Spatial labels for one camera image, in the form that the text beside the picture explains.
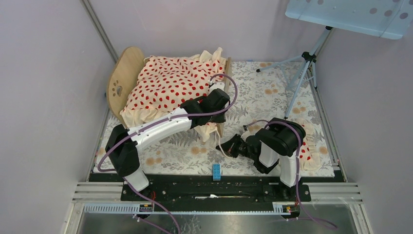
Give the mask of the large strawberry print cushion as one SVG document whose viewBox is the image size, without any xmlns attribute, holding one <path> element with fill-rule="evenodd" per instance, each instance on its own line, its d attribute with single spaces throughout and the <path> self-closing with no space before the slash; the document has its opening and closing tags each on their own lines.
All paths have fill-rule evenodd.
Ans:
<svg viewBox="0 0 413 234">
<path fill-rule="evenodd" d="M 186 101 L 207 96 L 209 79 L 223 80 L 226 58 L 223 49 L 204 50 L 191 57 L 150 56 L 138 74 L 136 86 L 120 111 L 127 127 L 153 121 Z"/>
</svg>

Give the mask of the wooden pet bed frame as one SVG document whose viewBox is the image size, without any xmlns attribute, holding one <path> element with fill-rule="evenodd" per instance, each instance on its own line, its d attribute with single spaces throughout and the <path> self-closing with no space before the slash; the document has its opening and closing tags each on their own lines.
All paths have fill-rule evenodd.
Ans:
<svg viewBox="0 0 413 234">
<path fill-rule="evenodd" d="M 126 126 L 120 111 L 125 107 L 130 92 L 136 86 L 138 74 L 145 65 L 145 59 L 146 57 L 138 47 L 131 46 L 126 48 L 116 63 L 108 81 L 106 95 L 109 109 L 126 128 L 129 127 Z M 229 89 L 230 62 L 230 58 L 226 58 L 225 73 L 222 75 L 222 82 L 225 82 L 225 91 Z M 209 85 L 216 81 L 216 77 L 218 77 L 218 74 L 210 77 Z"/>
</svg>

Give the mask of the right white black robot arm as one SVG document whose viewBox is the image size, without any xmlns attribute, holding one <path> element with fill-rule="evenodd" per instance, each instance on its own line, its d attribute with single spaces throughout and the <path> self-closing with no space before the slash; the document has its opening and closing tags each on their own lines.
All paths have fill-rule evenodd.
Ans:
<svg viewBox="0 0 413 234">
<path fill-rule="evenodd" d="M 230 140 L 216 146 L 225 156 L 247 157 L 254 161 L 255 168 L 262 174 L 270 173 L 280 166 L 279 188 L 281 198 L 293 200 L 298 194 L 300 167 L 297 163 L 301 147 L 304 145 L 306 130 L 303 124 L 280 118 L 273 118 L 256 133 L 247 130 L 234 135 Z"/>
</svg>

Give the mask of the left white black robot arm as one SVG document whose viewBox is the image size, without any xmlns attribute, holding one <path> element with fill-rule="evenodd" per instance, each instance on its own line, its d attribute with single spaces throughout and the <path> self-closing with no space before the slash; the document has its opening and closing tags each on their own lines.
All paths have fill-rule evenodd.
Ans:
<svg viewBox="0 0 413 234">
<path fill-rule="evenodd" d="M 184 101 L 173 112 L 149 123 L 131 128 L 119 124 L 111 132 L 104 157 L 110 159 L 114 171 L 131 186 L 132 194 L 139 200 L 146 200 L 151 188 L 140 167 L 139 154 L 178 132 L 207 123 L 223 123 L 231 104 L 225 91 L 214 89 L 207 96 Z"/>
</svg>

